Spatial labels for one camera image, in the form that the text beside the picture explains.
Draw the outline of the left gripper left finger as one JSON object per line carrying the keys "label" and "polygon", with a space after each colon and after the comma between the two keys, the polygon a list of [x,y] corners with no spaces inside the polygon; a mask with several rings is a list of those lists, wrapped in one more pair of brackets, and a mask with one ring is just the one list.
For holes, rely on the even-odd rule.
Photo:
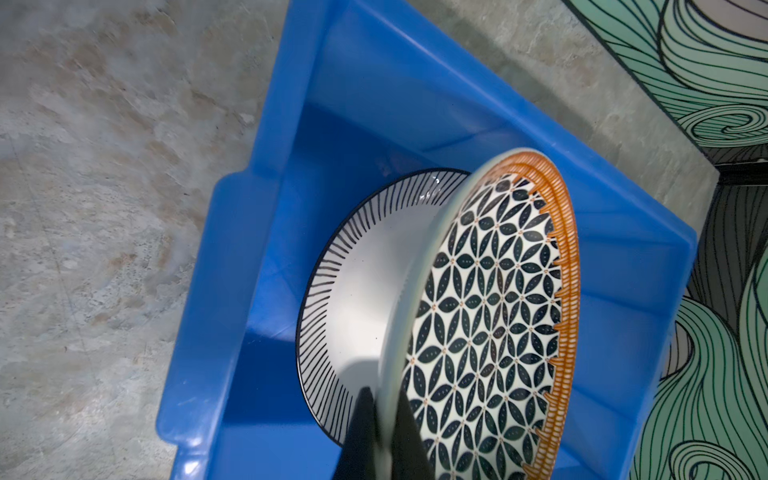
{"label": "left gripper left finger", "polygon": [[371,389],[360,390],[333,480],[375,480],[377,439],[375,401]]}

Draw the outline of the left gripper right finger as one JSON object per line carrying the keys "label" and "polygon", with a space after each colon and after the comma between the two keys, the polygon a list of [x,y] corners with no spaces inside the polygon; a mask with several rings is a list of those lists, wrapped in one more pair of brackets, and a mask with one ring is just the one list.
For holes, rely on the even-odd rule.
{"label": "left gripper right finger", "polygon": [[391,452],[393,480],[435,479],[406,395],[399,396]]}

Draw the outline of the yellow rim patterned plate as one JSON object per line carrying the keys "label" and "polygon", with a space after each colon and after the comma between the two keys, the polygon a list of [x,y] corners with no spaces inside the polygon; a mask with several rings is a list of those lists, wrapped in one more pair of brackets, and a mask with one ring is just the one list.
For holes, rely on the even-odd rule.
{"label": "yellow rim patterned plate", "polygon": [[445,479],[547,479],[574,378],[578,230],[543,153],[502,153],[440,208],[390,314],[375,394],[381,470],[410,408]]}

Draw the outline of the black striped white plate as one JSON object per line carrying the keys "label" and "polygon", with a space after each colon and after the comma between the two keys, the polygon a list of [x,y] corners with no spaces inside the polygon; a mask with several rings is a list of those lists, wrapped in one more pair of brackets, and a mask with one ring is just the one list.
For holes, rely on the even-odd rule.
{"label": "black striped white plate", "polygon": [[377,384],[391,310],[414,255],[468,172],[433,168],[362,201],[313,268],[296,327],[299,385],[312,417],[343,444],[359,391]]}

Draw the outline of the blue plastic bin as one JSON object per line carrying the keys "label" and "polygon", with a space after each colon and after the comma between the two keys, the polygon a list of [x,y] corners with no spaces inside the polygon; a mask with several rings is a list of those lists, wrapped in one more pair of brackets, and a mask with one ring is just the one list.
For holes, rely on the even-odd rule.
{"label": "blue plastic bin", "polygon": [[581,312],[557,479],[624,479],[695,231],[403,1],[294,1],[248,166],[216,185],[156,430],[175,479],[328,479],[299,386],[304,292],[347,215],[428,168],[548,156],[575,210]]}

